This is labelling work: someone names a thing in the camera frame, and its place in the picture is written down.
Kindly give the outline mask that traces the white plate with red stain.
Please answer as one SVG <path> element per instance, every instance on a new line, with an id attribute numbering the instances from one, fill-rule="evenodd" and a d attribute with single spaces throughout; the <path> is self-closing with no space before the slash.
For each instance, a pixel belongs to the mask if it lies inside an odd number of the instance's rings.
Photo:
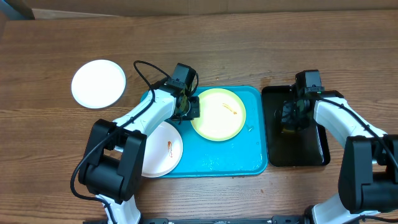
<path id="1" fill-rule="evenodd" d="M 183 141 L 175 127 L 162 122 L 147 138 L 142 176 L 154 178 L 176 168 L 183 154 Z"/>

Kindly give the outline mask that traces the white round plate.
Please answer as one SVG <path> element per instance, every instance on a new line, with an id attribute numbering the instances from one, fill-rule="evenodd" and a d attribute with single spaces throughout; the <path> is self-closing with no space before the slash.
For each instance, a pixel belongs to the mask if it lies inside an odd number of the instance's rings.
<path id="1" fill-rule="evenodd" d="M 110 60 L 93 60 L 80 67 L 71 82 L 75 101 L 90 109 L 106 108 L 117 102 L 126 88 L 123 69 Z"/>

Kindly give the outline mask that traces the green yellow sponge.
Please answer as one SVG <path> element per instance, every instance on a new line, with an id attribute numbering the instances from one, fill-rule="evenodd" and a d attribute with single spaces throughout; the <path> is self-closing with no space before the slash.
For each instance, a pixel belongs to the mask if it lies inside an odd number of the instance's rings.
<path id="1" fill-rule="evenodd" d="M 294 124 L 283 124 L 281 132 L 282 133 L 296 133 L 297 127 Z"/>

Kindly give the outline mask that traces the yellow-green rimmed plate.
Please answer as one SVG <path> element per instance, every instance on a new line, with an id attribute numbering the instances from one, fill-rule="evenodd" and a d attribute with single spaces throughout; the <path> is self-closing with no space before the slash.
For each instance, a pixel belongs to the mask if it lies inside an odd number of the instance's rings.
<path id="1" fill-rule="evenodd" d="M 226 141 L 242 130 L 246 108 L 237 94 L 225 88 L 211 88 L 198 97 L 200 116 L 191 124 L 201 137 L 210 141 Z"/>

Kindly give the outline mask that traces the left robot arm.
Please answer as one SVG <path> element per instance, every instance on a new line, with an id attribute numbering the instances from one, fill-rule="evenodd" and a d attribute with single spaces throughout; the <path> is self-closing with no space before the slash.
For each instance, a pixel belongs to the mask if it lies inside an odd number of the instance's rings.
<path id="1" fill-rule="evenodd" d="M 134 194 L 142 176 L 147 138 L 165 120 L 193 120 L 200 115 L 194 95 L 198 74 L 178 63 L 173 74 L 149 84 L 144 100 L 114 121 L 97 120 L 82 160 L 70 180 L 72 194 L 100 202 L 104 223 L 139 223 Z"/>

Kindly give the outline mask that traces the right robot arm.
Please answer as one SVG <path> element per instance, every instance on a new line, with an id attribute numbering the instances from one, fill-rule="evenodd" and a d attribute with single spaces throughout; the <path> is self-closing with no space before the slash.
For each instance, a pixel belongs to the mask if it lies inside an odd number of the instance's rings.
<path id="1" fill-rule="evenodd" d="M 321 146 L 314 126 L 322 126 L 343 146 L 338 192 L 307 209 L 306 223 L 359 223 L 397 210 L 397 136 L 387 134 L 355 112 L 337 91 L 326 91 L 318 70 L 304 70 L 275 113 L 279 148 Z"/>

